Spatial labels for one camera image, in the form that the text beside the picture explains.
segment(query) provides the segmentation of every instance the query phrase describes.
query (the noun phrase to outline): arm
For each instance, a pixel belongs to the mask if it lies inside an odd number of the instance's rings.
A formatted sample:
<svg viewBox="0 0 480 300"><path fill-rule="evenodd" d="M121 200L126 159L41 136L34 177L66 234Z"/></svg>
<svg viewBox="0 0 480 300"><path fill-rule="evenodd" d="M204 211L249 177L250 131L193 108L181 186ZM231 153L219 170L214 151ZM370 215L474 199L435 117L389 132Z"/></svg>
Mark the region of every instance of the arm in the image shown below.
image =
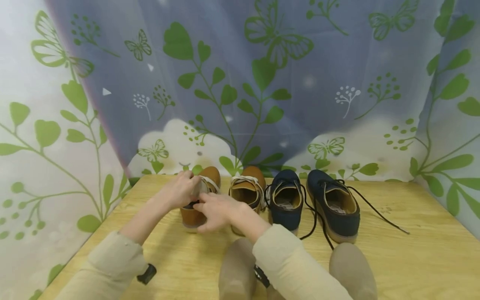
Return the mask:
<svg viewBox="0 0 480 300"><path fill-rule="evenodd" d="M227 195L201 194L196 204L207 223L198 228L209 232L233 225L253 246L257 265L286 300L351 300L347 290L305 251L302 242L281 225L270 225L247 204Z"/></svg>
<svg viewBox="0 0 480 300"><path fill-rule="evenodd" d="M119 232L110 233L88 255L82 268L57 296L59 300L118 299L148 265L142 245L158 222L172 209L192 200L200 178L180 172L140 209Z"/></svg>

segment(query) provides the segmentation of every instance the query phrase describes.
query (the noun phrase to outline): shoe tongue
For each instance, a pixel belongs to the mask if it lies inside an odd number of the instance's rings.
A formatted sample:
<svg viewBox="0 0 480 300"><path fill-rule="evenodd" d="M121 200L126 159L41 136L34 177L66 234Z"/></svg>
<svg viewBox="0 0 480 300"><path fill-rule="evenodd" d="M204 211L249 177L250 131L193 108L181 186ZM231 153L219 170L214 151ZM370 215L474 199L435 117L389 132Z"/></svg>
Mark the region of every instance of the shoe tongue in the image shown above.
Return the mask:
<svg viewBox="0 0 480 300"><path fill-rule="evenodd" d="M249 182L249 181L236 183L236 184L232 185L231 189L232 190L247 189L247 190L254 191L254 192L257 191L255 185L253 183Z"/></svg>

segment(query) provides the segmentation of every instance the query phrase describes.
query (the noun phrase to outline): white shoelace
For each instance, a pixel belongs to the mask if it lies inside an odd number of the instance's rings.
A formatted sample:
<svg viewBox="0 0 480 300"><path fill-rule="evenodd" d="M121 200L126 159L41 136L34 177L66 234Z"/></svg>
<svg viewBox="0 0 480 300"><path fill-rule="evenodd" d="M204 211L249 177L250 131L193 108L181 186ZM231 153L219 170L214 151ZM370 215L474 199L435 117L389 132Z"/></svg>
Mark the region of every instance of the white shoelace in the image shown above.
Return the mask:
<svg viewBox="0 0 480 300"><path fill-rule="evenodd" d="M232 179L230 180L230 186L233 186L234 184L242 183L242 182L253 183L257 187L256 192L257 194L258 193L260 194L260 208L264 209L267 206L267 203L265 202L265 199L264 199L264 190L262 189L262 186L258 182L258 179L252 176L242 176L242 175L233 176Z"/></svg>
<svg viewBox="0 0 480 300"><path fill-rule="evenodd" d="M206 181L207 183L210 183L211 185L213 185L213 187L215 188L215 194L220 192L220 188L216 185L215 182L213 182L213 180L211 180L210 178L208 178L206 176L202 176L202 175L200 175L200 177L202 177L203 181Z"/></svg>

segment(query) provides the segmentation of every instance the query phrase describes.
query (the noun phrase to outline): shoelace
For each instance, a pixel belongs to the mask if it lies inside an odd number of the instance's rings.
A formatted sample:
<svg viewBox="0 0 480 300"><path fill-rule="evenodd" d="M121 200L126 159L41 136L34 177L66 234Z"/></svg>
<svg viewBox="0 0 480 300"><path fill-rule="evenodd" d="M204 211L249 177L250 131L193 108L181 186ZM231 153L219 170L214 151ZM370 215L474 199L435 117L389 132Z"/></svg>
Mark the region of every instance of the shoelace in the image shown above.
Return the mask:
<svg viewBox="0 0 480 300"><path fill-rule="evenodd" d="M233 176L231 179L230 179L230 190L231 190L231 187L237 183L242 183L242 182L249 182L249 183L253 183L256 187L257 187L257 194L260 194L260 205L261 205L261 208L263 208L265 206L265 197L264 197L264 193L262 193L262 186L260 185L260 183L258 182L258 179L256 177L253 177L253 176L243 176L243 175L240 175L240 176Z"/></svg>
<svg viewBox="0 0 480 300"><path fill-rule="evenodd" d="M319 180L317 182L318 185L322 186L324 185L324 189L326 189L326 184L327 183L331 183L333 185L336 185L338 187L341 187L341 188L347 188L347 189L351 189L351 190L354 190L385 222L387 222L388 224L392 225L393 227L397 228L398 230L401 230L403 232L405 232L406 234L410 234L410 232L408 232L407 230L401 228L400 226L392 223L391 221L389 221L387 218L385 218L375 207L373 207L372 204L370 204L370 202L368 202L367 199L365 199L365 197L363 197L362 194L360 194L359 191L357 191L354 187L351 187L351 186L347 186L345 185L345 181L342 180L342 179L337 179L337 180L333 180L333 181L329 181L329 180ZM324 218L322 217L321 214L319 214L318 210L317 210L317 201L315 199L311 199L312 202L313 202L313 206L314 207L311 207L306 201L305 201L305 204L308 206L308 208L313 212L313 227L311 229L311 231L300 238L300 240L303 240L307 237L309 237L310 235L312 235L312 233L315 231L315 228L317 226L317 216L320 217L321 221L322 221L322 227L323 227L323 231L324 231L324 235L325 235L325 238L328 242L328 244L330 245L330 248L332 248L332 250L334 249L333 247L333 244L332 242L330 241L329 237L328 237L328 234L327 234L327 231L326 231L326 226L325 226L325 220Z"/></svg>
<svg viewBox="0 0 480 300"><path fill-rule="evenodd" d="M200 177L202 177L202 180L205 181L206 183L210 183L211 185L213 185L213 187L215 188L215 193L220 192L220 188L215 184L213 180L211 180L207 176L200 175Z"/></svg>
<svg viewBox="0 0 480 300"><path fill-rule="evenodd" d="M291 183L291 184L295 185L295 186L297 187L297 189L299 189L299 190L300 190L300 188L303 188L303 194L301 194L301 195L302 195L302 197L303 197L303 201L306 202L307 193L306 193L305 187L304 187L302 184L300 184L300 187L299 187L299 185L297 184L297 182L296 182L295 180L289 180L289 179L283 179L283 180L280 182L279 185L282 185L282 183ZM271 188L272 188L272 185L271 185L271 184L269 184L269 185L267 185L267 186L265 187L265 196L264 196L264 198L265 198L265 206L262 207L262 211L264 211L264 210L266 209L266 207L270 208L270 201L272 200L272 199L270 199L270 195L271 195L270 190L271 190Z"/></svg>

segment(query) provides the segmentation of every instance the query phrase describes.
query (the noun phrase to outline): shoe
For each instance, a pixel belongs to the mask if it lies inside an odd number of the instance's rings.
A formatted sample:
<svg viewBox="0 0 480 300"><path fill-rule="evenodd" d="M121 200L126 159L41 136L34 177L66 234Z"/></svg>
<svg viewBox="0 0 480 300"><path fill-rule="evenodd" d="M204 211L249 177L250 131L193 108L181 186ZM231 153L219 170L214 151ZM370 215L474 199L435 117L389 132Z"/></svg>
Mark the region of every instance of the shoe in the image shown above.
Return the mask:
<svg viewBox="0 0 480 300"><path fill-rule="evenodd" d="M280 171L268 186L266 199L270 224L280 224L297 235L305 199L300 179L292 170Z"/></svg>
<svg viewBox="0 0 480 300"><path fill-rule="evenodd" d="M202 180L195 187L193 195L198 198L201 192L214 192L218 194L220 192L220 172L215 167L206 167L198 176L202 177ZM190 202L187 206L180 209L183 226L187 232L195 233L200 225L203 225L206 221L206 217L201 212L193 209L193 205L199 203L199 201Z"/></svg>
<svg viewBox="0 0 480 300"><path fill-rule="evenodd" d="M334 180L323 171L312 170L307 178L307 192L313 207L309 204L307 206L314 211L316 218L311 232L306 236L311 235L315 230L318 217L322 221L324 235L332 250L334 247L328 236L337 243L354 243L356 241L360 226L360 207L350 189L354 190L385 222L410 234L387 220L356 189L346 186L345 181Z"/></svg>
<svg viewBox="0 0 480 300"><path fill-rule="evenodd" d="M245 202L259 213L264 205L265 177L259 168L246 167L240 176L232 177L228 195L233 199ZM243 236L242 232L232 226L235 234Z"/></svg>
<svg viewBox="0 0 480 300"><path fill-rule="evenodd" d="M220 300L251 300L257 286L253 267L253 245L246 238L233 242L227 249L220 268L218 292Z"/></svg>
<svg viewBox="0 0 480 300"><path fill-rule="evenodd" d="M360 249L350 243L338 245L330 256L330 274L354 300L376 300L377 284Z"/></svg>

